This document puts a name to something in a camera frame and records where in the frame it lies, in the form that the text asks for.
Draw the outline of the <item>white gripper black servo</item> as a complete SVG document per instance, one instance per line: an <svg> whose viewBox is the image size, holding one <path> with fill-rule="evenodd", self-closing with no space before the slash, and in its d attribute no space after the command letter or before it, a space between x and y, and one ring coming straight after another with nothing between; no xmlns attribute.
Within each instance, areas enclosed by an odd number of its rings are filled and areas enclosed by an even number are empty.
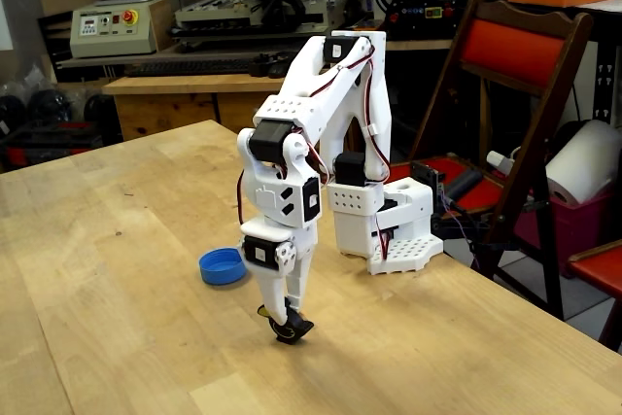
<svg viewBox="0 0 622 415"><path fill-rule="evenodd" d="M289 304L300 312L313 255L317 228L290 227L253 218L241 226L240 253L259 283L263 304L270 318L283 326L288 320L285 279Z"/></svg>

